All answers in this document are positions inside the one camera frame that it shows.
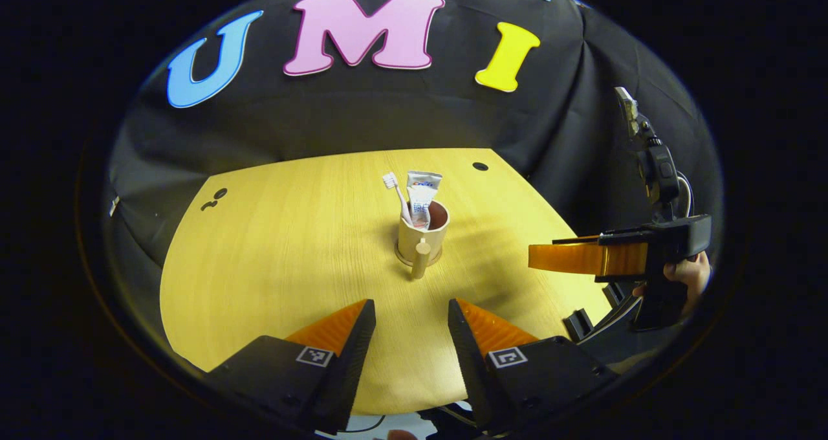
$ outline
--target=pink letter m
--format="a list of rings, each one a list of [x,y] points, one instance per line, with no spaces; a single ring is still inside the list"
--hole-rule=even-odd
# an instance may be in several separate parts
[[[302,0],[294,6],[302,12],[302,24],[285,74],[300,76],[331,68],[334,57],[325,53],[325,34],[351,66],[359,65],[385,33],[385,44],[373,55],[373,63],[384,68],[428,68],[428,29],[434,13],[445,4],[444,0],[389,0],[367,16],[356,0]]]

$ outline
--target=cup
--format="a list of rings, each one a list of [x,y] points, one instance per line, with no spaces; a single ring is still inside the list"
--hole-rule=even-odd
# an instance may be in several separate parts
[[[402,263],[413,267],[414,262],[418,260],[417,245],[421,239],[425,239],[425,243],[431,249],[426,261],[426,267],[440,260],[443,255],[443,238],[446,237],[446,229],[449,227],[449,222],[452,217],[449,215],[446,207],[438,201],[431,201],[428,206],[428,213],[431,216],[431,224],[428,225],[428,230],[422,231],[408,225],[402,216],[400,217],[400,224],[397,233],[397,246],[394,252],[397,253]]]

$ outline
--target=black fabric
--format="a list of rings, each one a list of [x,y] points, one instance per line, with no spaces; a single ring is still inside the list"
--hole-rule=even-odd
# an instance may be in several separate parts
[[[328,40],[331,69],[289,77],[281,67],[295,50],[298,1],[251,0],[225,13],[172,51],[137,93],[109,164],[109,183],[121,198],[118,215],[157,268],[137,279],[157,280],[157,287],[175,229],[211,175],[328,154],[493,148],[579,236],[648,222],[614,86],[638,99],[671,149],[691,181],[695,212],[714,216],[709,254],[715,263],[723,187],[701,111],[665,63],[595,10],[572,0],[445,0],[431,22],[429,69],[373,65],[382,40],[350,67]],[[357,1],[370,15],[387,0]],[[259,9],[264,15],[251,24],[234,80],[195,107],[169,105],[169,61],[205,37],[193,78],[207,77],[218,60],[216,31]],[[541,40],[513,93],[474,81],[499,44],[499,21]],[[120,261],[135,260],[136,249],[122,251]]]

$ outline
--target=white toothbrush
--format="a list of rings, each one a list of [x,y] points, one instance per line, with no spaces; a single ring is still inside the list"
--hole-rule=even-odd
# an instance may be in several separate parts
[[[400,190],[400,184],[397,183],[397,177],[394,175],[394,172],[391,171],[387,175],[384,175],[384,177],[382,177],[382,181],[385,183],[385,189],[396,187],[397,195],[400,196],[400,215],[402,215],[402,219],[404,219],[408,225],[414,225],[414,222],[411,222],[411,214],[408,212],[406,198],[402,197],[402,190]]]

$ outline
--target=wooden table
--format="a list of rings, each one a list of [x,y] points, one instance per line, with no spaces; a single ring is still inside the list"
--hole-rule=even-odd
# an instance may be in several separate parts
[[[405,183],[409,170],[443,174],[436,199],[452,215],[443,257],[420,280],[394,254],[399,198],[382,183],[389,171]],[[172,348],[210,371],[258,336],[284,338],[374,299],[376,330],[353,414],[409,413],[466,398],[449,299],[493,311],[538,338],[567,336],[561,319],[577,309],[593,322],[609,312],[592,276],[527,266],[527,246],[574,236],[489,149],[256,166],[214,175],[195,196],[169,247],[160,310]]]

